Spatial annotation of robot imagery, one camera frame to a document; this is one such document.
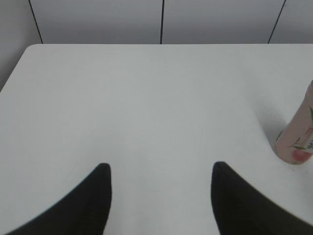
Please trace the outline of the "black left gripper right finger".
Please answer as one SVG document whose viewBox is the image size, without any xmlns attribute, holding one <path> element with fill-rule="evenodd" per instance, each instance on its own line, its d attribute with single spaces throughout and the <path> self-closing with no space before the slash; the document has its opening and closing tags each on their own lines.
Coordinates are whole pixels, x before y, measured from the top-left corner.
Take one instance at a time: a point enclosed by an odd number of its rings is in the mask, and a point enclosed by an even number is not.
<svg viewBox="0 0 313 235">
<path fill-rule="evenodd" d="M 312 225 L 257 191 L 227 163 L 212 169 L 211 204 L 222 235 L 311 235 Z"/>
</svg>

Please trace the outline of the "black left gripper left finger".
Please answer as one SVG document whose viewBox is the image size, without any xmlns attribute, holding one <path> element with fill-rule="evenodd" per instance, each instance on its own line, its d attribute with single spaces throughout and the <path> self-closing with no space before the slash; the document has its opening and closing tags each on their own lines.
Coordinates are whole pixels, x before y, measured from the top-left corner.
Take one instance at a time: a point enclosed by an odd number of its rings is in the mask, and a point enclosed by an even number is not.
<svg viewBox="0 0 313 235">
<path fill-rule="evenodd" d="M 101 163 L 55 205 L 9 234 L 102 235 L 111 203 L 111 167 Z"/>
</svg>

